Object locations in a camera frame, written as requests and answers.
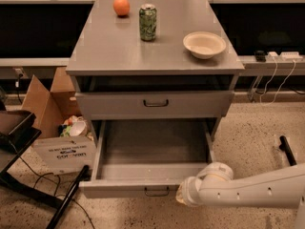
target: orange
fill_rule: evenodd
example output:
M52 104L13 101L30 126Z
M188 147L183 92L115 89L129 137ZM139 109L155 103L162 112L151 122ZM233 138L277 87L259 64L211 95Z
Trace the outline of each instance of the orange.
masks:
M118 16L125 16L130 12L130 2L128 0L114 0L113 9Z

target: cabinet top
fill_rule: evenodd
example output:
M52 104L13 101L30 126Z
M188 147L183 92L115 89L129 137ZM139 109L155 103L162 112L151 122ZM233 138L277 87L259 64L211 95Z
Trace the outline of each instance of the cabinet top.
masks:
M130 0L127 17L118 17L113 0L96 0L67 67L70 75L223 74L244 67L207 0ZM140 39L139 10L157 9L156 38ZM211 59L197 59L183 38L208 31L225 39L227 49Z

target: open cardboard box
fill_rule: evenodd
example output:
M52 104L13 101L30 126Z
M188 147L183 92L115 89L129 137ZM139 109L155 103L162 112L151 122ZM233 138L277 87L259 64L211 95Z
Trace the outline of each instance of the open cardboard box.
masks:
M95 155L94 142L86 136L59 137L58 128L65 119L81 115L74 95L66 68L59 67L50 91L32 77L22 105L36 115L33 127L42 132L32 147L55 174L77 172L86 164L91 167Z

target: power strip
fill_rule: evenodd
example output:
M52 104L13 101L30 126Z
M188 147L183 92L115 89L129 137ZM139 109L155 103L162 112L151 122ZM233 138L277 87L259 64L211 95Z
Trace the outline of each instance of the power strip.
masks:
M303 57L298 52L282 52L280 54L283 60L296 60L300 61Z

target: white cable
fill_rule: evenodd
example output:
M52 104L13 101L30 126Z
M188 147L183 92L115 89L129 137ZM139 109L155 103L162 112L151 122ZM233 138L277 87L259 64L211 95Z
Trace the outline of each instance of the white cable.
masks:
M268 86L268 84L273 80L273 78L275 77L275 74L276 74L276 72L277 72L277 62L276 62L276 60L275 60L275 58L274 58L273 56L272 56L272 58L273 58L273 60L274 60L274 62L275 62L274 74L273 74L273 76L270 78L270 80L266 83L264 93L259 97L259 103L260 103L260 104L263 104L262 101L261 101L261 98L262 98L262 96L263 96L264 94L266 94L266 92L267 92L267 86Z
M273 100L272 102L270 102L270 103L263 104L264 106L270 105L270 104L272 104L272 103L275 102L276 96L277 96L277 94L279 93L281 87L285 84L286 80L290 77L290 75L291 75L291 74L294 72L294 70L295 70L296 62L295 62L295 60L293 60L293 61L294 61L294 67L293 67L293 69L290 71L290 73L286 76L286 78L284 79L284 81L282 82L282 84L280 84L278 90L276 91L276 93L275 93L275 95L274 95L274 100Z

